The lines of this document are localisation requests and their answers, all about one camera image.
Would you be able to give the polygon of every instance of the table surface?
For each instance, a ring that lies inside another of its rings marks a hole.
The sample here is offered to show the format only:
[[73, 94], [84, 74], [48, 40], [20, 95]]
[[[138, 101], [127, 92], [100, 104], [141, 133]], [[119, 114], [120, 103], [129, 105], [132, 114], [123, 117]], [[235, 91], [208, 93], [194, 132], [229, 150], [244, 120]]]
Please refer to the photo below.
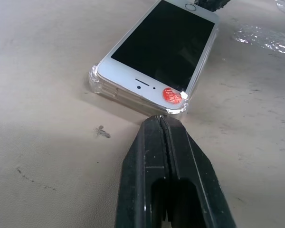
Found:
[[[0, 0], [0, 228], [114, 226], [121, 164], [146, 116], [92, 94], [87, 73], [152, 4]], [[232, 38], [245, 24], [285, 33], [285, 14], [273, 0], [217, 14], [183, 124], [238, 227], [285, 227], [285, 54]]]

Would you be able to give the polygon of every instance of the smartphone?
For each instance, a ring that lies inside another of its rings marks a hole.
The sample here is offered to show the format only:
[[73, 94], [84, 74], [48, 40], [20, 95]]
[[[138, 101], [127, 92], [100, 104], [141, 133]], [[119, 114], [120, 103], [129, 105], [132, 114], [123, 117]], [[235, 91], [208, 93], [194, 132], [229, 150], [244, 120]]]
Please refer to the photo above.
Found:
[[98, 64], [98, 74], [157, 105], [178, 109], [195, 87], [218, 22], [215, 13], [187, 0], [159, 0]]

